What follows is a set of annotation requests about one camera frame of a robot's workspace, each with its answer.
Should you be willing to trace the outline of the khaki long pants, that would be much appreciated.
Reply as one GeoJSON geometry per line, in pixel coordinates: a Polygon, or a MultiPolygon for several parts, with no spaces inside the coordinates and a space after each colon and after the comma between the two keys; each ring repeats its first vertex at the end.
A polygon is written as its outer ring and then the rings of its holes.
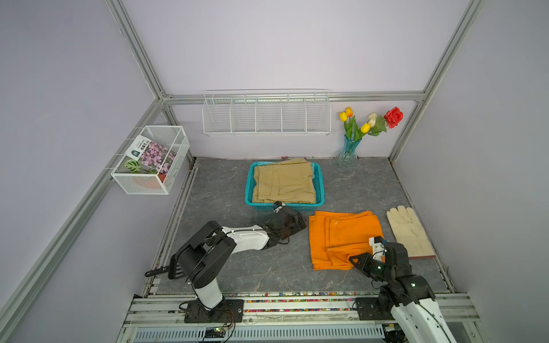
{"type": "Polygon", "coordinates": [[[316,204],[313,164],[303,158],[253,167],[251,203],[316,204]]]}

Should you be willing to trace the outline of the orange pants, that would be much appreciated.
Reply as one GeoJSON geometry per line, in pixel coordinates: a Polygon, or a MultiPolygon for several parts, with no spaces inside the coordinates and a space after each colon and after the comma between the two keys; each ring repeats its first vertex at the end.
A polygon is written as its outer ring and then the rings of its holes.
{"type": "Polygon", "coordinates": [[[313,270],[351,270],[350,257],[371,254],[369,240],[383,236],[379,219],[370,211],[359,214],[317,211],[309,217],[313,270]]]}

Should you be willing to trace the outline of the black slotted plastic scoop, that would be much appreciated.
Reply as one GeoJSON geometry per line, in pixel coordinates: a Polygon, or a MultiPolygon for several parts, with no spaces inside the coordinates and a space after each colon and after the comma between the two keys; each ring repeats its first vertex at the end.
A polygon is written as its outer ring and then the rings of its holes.
{"type": "Polygon", "coordinates": [[[157,269],[147,271],[144,273],[144,276],[149,278],[156,277],[160,274],[167,274],[169,280],[177,280],[187,276],[177,262],[175,264],[170,264],[168,266],[159,267],[157,269]]]}

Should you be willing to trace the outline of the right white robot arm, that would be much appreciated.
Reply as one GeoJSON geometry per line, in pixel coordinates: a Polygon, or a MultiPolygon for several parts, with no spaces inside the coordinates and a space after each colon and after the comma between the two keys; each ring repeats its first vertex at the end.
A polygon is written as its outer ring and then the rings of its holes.
{"type": "Polygon", "coordinates": [[[381,241],[382,250],[349,258],[354,268],[383,285],[377,299],[354,301],[361,321],[390,320],[397,329],[386,342],[455,342],[427,280],[414,274],[404,245],[381,241]]]}

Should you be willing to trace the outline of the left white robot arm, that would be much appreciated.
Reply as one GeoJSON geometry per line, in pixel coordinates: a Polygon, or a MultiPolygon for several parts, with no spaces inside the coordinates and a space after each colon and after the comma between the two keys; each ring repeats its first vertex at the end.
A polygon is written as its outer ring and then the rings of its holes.
{"type": "Polygon", "coordinates": [[[276,202],[273,211],[274,220],[251,227],[208,222],[170,257],[168,278],[185,280],[207,312],[217,309],[224,301],[217,276],[233,254],[286,245],[307,228],[303,215],[284,203],[276,202]]]}

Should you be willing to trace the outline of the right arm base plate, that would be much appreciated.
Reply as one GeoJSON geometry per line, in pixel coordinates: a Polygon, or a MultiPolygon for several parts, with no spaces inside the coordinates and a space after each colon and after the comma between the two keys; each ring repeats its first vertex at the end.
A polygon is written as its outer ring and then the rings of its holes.
{"type": "Polygon", "coordinates": [[[392,320],[388,303],[374,297],[358,297],[353,308],[360,321],[392,320]]]}

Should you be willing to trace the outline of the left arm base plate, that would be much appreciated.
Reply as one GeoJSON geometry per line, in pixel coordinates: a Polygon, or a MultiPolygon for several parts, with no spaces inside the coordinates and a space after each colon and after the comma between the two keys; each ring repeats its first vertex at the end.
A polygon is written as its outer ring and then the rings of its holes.
{"type": "Polygon", "coordinates": [[[241,323],[244,314],[243,300],[223,300],[209,310],[200,300],[182,303],[187,307],[184,310],[184,322],[187,324],[206,323],[241,323]]]}

